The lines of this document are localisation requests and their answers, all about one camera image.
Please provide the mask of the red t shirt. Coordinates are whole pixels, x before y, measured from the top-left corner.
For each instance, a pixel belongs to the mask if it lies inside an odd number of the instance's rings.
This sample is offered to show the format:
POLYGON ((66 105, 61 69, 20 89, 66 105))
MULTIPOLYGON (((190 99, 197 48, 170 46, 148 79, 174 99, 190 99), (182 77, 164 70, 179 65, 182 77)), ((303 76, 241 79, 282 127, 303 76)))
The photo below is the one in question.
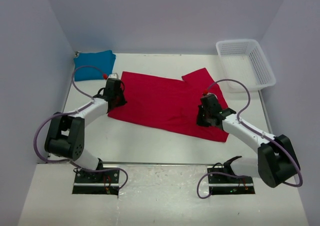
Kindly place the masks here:
POLYGON ((109 112, 110 118, 210 141, 227 141, 228 133, 219 128, 197 125, 198 106, 205 90, 217 96, 222 108, 228 107, 206 68, 183 75, 180 80, 133 72, 123 72, 121 80, 127 103, 109 112))

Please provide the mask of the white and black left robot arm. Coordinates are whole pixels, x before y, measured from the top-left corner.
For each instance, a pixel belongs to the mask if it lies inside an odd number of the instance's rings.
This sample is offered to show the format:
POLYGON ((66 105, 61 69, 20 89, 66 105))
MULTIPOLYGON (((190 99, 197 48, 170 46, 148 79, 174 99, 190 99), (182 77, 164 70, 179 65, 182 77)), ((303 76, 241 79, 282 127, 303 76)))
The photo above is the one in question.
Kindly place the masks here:
POLYGON ((92 182, 103 179, 102 160, 85 149, 85 128, 101 116, 127 102, 125 86, 118 75, 106 78, 105 86, 90 101, 74 112, 56 113, 50 120, 44 149, 46 152, 68 159, 74 166, 86 171, 92 182))

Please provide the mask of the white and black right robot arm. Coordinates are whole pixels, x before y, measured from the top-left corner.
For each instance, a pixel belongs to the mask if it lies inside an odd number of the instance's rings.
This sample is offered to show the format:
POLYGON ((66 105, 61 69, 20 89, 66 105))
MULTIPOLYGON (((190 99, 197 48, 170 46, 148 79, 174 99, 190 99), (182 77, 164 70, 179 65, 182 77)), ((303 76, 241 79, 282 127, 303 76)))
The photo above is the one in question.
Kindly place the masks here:
POLYGON ((227 160, 221 172, 226 181, 257 177, 275 188, 295 175, 301 177, 299 162, 288 137, 264 132, 243 120, 233 109, 223 109, 212 93, 202 96, 200 101, 197 125, 231 134, 256 153, 256 158, 235 156, 227 160))

